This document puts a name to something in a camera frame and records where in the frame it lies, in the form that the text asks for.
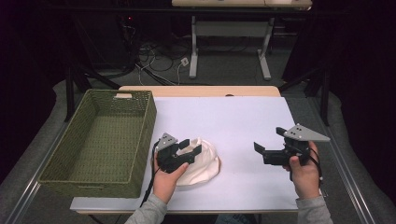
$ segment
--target green wicker basket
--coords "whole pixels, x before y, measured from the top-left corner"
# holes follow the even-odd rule
[[[151,91],[87,91],[38,182],[73,197],[138,198],[156,114]]]

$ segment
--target white cloth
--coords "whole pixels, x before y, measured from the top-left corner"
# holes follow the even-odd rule
[[[219,156],[215,147],[201,138],[190,141],[190,145],[177,152],[178,155],[191,152],[202,145],[202,152],[195,156],[195,162],[189,165],[186,173],[177,181],[178,186],[188,186],[206,182],[219,173]]]

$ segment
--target wall outlet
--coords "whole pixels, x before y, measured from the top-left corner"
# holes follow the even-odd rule
[[[183,66],[186,66],[187,64],[189,64],[189,60],[187,58],[183,58],[181,60],[181,64],[183,64]]]

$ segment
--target table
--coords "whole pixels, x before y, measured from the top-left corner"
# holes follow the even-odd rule
[[[289,174],[264,165],[253,141],[282,149],[276,126],[294,125],[284,98],[275,87],[121,87],[152,90],[157,119],[151,145],[163,132],[180,141],[201,136],[211,142],[222,160],[212,180],[177,187],[169,214],[263,213],[296,211],[297,197]],[[74,198],[70,209],[81,214],[131,214],[141,203],[150,179],[148,166],[138,199]]]

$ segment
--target gray floor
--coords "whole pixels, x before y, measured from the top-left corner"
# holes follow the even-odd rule
[[[256,50],[261,42],[240,42],[238,38],[202,40],[198,65],[198,76],[189,79],[189,69],[180,67],[180,82],[190,85],[248,85],[280,86],[281,75],[289,58],[293,40],[277,38],[273,53],[267,57],[272,80],[263,80]],[[170,60],[154,50],[157,60],[151,65],[156,70],[169,67]],[[177,81],[177,66],[174,59],[171,68],[156,74]],[[118,71],[103,71],[104,75]],[[113,79],[120,85],[158,85],[146,74],[139,75],[137,69],[127,76]],[[95,88],[106,88],[102,83],[91,80]],[[295,122],[325,133],[332,138],[330,144],[319,144],[325,182],[323,192],[332,213],[334,223],[396,223],[396,208],[372,181],[357,159],[347,141],[347,130],[340,111],[341,103],[331,94],[329,104],[330,127],[318,117],[318,97],[306,98],[305,84],[290,88],[282,93],[290,106]],[[32,144],[0,186],[0,223],[94,223],[89,217],[69,210],[72,198],[60,196],[36,184],[37,169],[54,148],[62,134],[66,112],[64,82],[54,87],[57,104]],[[82,94],[76,91],[78,99]],[[98,216],[104,223],[122,223],[127,216]],[[262,223],[296,223],[293,213],[263,214]]]

